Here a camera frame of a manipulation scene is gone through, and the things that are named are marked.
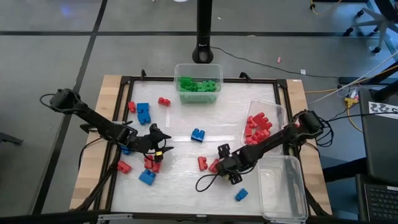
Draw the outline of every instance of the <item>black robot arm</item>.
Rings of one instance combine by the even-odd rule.
[[[218,174],[228,175],[228,180],[237,184],[242,181],[242,172],[254,168],[264,153],[284,143],[301,146],[307,139],[321,135],[323,128],[324,125],[315,112],[305,110],[296,114],[283,130],[259,144],[243,146],[231,154],[228,144],[218,146],[218,155],[222,159],[216,166]]]
[[[162,133],[156,124],[152,124],[149,128],[149,134],[144,136],[137,136],[138,131],[125,124],[115,124],[104,118],[91,108],[86,103],[80,100],[80,95],[73,90],[63,89],[58,90],[56,94],[50,99],[50,104],[43,103],[42,98],[40,102],[46,107],[55,112],[64,114],[75,114],[79,118],[85,120],[91,126],[97,128],[99,135],[105,140],[111,141],[118,146],[132,149],[141,153],[148,153],[149,150],[155,150],[155,162],[160,162],[163,159],[163,153],[173,149],[173,147],[160,147],[158,143],[171,137]]]

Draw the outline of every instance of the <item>plastic container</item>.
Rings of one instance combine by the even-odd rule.
[[[299,160],[294,156],[263,157],[258,162],[261,214],[277,223],[305,223],[307,201]]]
[[[192,78],[193,82],[213,81],[215,91],[187,91],[181,87],[184,77]],[[182,103],[212,103],[221,93],[223,84],[223,69],[217,64],[178,64],[174,68],[175,91]]]
[[[242,127],[242,135],[241,135],[241,143],[245,143],[245,135],[244,129],[246,128],[246,121],[249,116],[255,116],[259,113],[263,112],[265,117],[268,118],[269,122],[272,123],[272,127],[270,128],[271,135],[277,133],[282,130],[284,126],[287,124],[286,110],[283,106],[277,105],[275,103],[270,103],[261,100],[251,100],[248,105],[248,110],[246,111],[246,117],[244,118],[244,124]],[[271,151],[265,153],[265,156],[279,156],[282,155],[283,146],[277,146]]]

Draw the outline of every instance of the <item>wooden board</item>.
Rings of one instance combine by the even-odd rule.
[[[99,93],[95,111],[109,120],[112,120],[113,117],[120,81],[121,76],[119,75],[105,75]],[[307,100],[305,99],[305,93],[301,80],[287,80],[287,86],[290,104],[292,107],[292,114],[296,114],[304,109],[307,109]],[[280,91],[280,93],[282,104],[284,104],[283,92]],[[124,89],[118,120],[121,120],[122,118],[121,113],[124,111],[126,96],[127,88]],[[99,136],[97,133],[90,133],[87,142],[90,142],[98,137]],[[79,206],[98,183],[104,159],[105,148],[106,141],[100,141],[99,143],[96,143],[86,149],[81,161],[81,167],[77,177],[70,208],[76,208]],[[302,161],[305,185],[312,193],[315,200],[322,206],[322,208],[331,214],[329,197],[326,191],[325,181],[323,180],[322,167],[320,165],[318,152],[312,149],[310,146],[304,145],[302,146],[300,157]],[[100,208],[104,208],[107,191],[108,185],[105,186]]]

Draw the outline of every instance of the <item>green blocks pile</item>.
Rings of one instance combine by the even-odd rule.
[[[216,91],[216,82],[208,80],[195,82],[191,77],[180,78],[180,91],[184,92],[214,92]]]

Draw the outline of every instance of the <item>gray floor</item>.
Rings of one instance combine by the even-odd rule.
[[[1,1],[0,30],[92,30],[101,1]],[[353,15],[366,5],[342,3],[330,14],[316,16],[307,0],[214,0],[213,30],[263,32],[344,32]],[[330,3],[318,3],[317,11]],[[101,23],[103,31],[192,31],[196,1],[108,1]],[[362,17],[357,21],[369,19]],[[0,144],[0,216],[30,212],[44,167],[49,159],[62,116],[43,107],[38,98],[57,88],[72,87],[89,37],[0,36],[0,131],[25,139],[22,147]],[[212,37],[211,44],[240,57],[299,72],[324,76],[359,77],[391,55],[385,45],[373,55],[377,38],[340,37]],[[103,75],[173,75],[178,63],[191,63],[195,37],[97,37],[81,86],[82,99],[95,107]],[[226,77],[247,72],[253,78],[302,79],[307,91],[335,88],[333,78],[289,75],[232,58],[213,49],[213,63],[223,66]],[[379,68],[380,72],[393,61]],[[323,96],[307,94],[312,102]],[[345,108],[339,96],[310,106],[323,118]],[[358,107],[352,113],[358,113]],[[358,126],[360,119],[354,119]],[[44,206],[44,212],[67,211],[77,176],[80,149],[86,134],[73,118]],[[332,147],[320,148],[323,166],[364,156],[362,134],[347,120],[334,122]],[[331,198],[337,190],[329,190]],[[340,207],[341,201],[332,201]],[[346,212],[353,209],[340,208]]]

